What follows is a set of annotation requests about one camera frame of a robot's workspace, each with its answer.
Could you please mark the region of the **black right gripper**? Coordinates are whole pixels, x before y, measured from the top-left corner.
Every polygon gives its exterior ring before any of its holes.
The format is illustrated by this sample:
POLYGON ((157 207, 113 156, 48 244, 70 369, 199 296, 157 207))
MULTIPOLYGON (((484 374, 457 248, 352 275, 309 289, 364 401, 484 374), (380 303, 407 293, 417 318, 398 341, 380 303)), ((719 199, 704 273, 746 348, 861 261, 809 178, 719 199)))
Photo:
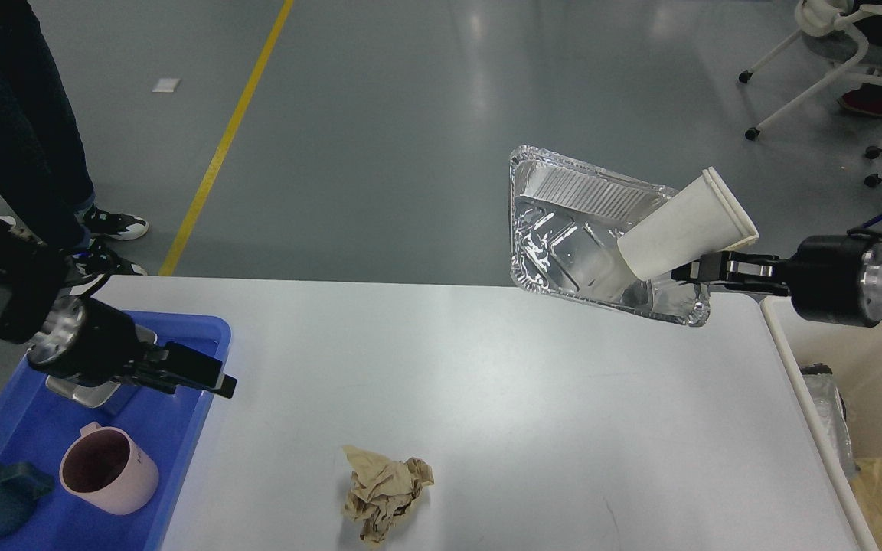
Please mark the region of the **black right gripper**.
POLYGON ((725 292, 791 296, 808 321, 872 328, 882 322, 882 240, 815 235, 789 258, 789 286, 778 256, 720 251, 671 271, 677 282, 707 283, 725 292))

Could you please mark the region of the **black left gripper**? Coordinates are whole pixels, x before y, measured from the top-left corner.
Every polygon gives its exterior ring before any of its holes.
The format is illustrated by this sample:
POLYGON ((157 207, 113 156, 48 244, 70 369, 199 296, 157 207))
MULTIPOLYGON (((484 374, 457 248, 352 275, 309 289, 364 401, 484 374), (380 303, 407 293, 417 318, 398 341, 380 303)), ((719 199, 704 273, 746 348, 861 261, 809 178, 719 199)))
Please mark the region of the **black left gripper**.
POLYGON ((234 397, 237 380, 224 372, 222 360, 178 342, 161 347, 153 369, 137 369, 156 342, 154 331, 124 311, 67 295, 54 301, 29 342, 27 361, 40 373, 89 388, 118 381, 169 395, 189 388, 234 397))

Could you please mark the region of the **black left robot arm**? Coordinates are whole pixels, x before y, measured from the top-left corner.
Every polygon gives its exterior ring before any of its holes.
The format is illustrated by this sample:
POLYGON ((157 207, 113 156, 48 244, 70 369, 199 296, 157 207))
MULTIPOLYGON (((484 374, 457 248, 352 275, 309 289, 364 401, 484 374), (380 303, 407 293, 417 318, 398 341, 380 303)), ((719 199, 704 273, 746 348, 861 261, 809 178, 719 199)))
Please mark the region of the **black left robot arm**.
POLYGON ((107 251, 57 249, 0 220, 0 339, 27 345, 32 369, 72 387, 138 385, 172 394, 181 386, 234 396, 223 362, 154 331, 95 298, 125 265, 107 251))

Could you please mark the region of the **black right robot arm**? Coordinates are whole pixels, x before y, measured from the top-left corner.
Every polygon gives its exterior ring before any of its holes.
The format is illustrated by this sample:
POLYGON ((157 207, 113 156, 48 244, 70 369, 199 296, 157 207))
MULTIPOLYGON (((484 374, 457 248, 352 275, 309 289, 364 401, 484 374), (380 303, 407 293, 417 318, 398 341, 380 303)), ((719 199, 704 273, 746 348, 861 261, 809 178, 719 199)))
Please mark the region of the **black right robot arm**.
POLYGON ((717 252, 673 269, 676 282, 787 297, 806 321, 882 322, 882 214, 839 235, 806 237, 791 257, 717 252))

